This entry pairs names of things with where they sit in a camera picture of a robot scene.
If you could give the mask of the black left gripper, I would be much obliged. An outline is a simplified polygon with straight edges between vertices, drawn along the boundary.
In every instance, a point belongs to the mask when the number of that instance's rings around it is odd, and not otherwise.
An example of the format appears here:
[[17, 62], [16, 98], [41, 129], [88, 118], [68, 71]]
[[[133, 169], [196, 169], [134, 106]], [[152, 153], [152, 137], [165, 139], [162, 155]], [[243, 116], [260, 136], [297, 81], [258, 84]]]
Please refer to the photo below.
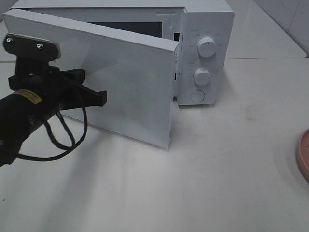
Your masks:
[[7, 96], [7, 116], [52, 116], [107, 103], [107, 91], [95, 92], [82, 85], [84, 69], [49, 70], [46, 77], [32, 75], [22, 82], [13, 75], [8, 81], [13, 93]]

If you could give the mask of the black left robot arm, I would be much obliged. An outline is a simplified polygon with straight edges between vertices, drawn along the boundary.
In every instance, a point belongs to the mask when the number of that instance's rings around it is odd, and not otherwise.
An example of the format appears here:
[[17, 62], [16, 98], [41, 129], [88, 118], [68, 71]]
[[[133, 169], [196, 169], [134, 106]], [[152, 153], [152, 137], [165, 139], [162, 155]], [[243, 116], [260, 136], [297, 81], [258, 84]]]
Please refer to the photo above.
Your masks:
[[[106, 91], [95, 92], [85, 86], [85, 71], [73, 69], [60, 71], [50, 67], [47, 75], [30, 75], [22, 80], [16, 76], [9, 78], [13, 93], [0, 101], [0, 164], [12, 164], [16, 158], [30, 161], [54, 161], [60, 159], [85, 139], [88, 120], [86, 107], [104, 106], [107, 103]], [[76, 141], [62, 114], [62, 110], [81, 109], [84, 118], [84, 131]], [[60, 143], [54, 136], [48, 120], [57, 116], [67, 132], [71, 145]], [[23, 142], [39, 127], [45, 126], [50, 141], [63, 152], [53, 157], [34, 157], [21, 154]]]

